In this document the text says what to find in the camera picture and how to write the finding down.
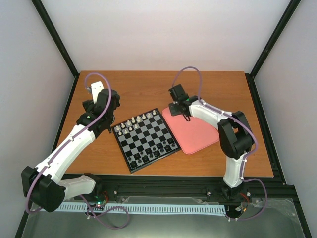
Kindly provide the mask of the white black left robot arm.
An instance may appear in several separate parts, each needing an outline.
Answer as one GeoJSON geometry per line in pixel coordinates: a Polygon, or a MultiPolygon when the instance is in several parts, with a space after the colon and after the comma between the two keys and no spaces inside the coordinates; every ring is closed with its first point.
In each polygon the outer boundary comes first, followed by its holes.
{"type": "Polygon", "coordinates": [[[103,187],[98,184],[95,175],[86,173],[77,178],[62,178],[68,167],[89,144],[103,131],[111,131],[115,120],[114,110],[120,106],[119,94],[113,89],[105,89],[101,82],[91,85],[91,93],[93,98],[83,102],[85,113],[77,120],[67,138],[37,166],[27,166],[22,171],[27,213],[32,213],[29,202],[52,212],[62,202],[79,195],[86,194],[94,200],[102,196],[103,187]]]}

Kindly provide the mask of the pink plastic tray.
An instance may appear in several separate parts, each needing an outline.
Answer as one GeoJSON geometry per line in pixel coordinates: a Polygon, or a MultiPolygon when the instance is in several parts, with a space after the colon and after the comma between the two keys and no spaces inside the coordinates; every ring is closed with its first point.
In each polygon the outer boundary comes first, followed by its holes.
{"type": "Polygon", "coordinates": [[[194,154],[219,142],[217,129],[201,119],[186,121],[182,115],[172,116],[169,108],[162,115],[185,154],[194,154]]]}

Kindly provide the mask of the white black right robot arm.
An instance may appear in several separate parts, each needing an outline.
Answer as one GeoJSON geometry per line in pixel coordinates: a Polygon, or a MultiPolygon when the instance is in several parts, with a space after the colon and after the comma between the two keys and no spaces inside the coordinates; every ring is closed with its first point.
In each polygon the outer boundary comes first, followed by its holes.
{"type": "Polygon", "coordinates": [[[182,115],[186,121],[198,118],[217,129],[221,149],[226,155],[221,193],[225,200],[233,200],[243,189],[245,163],[252,146],[257,145],[245,115],[241,111],[223,111],[198,96],[189,97],[180,84],[170,88],[169,93],[173,99],[169,104],[172,116],[182,115]]]}

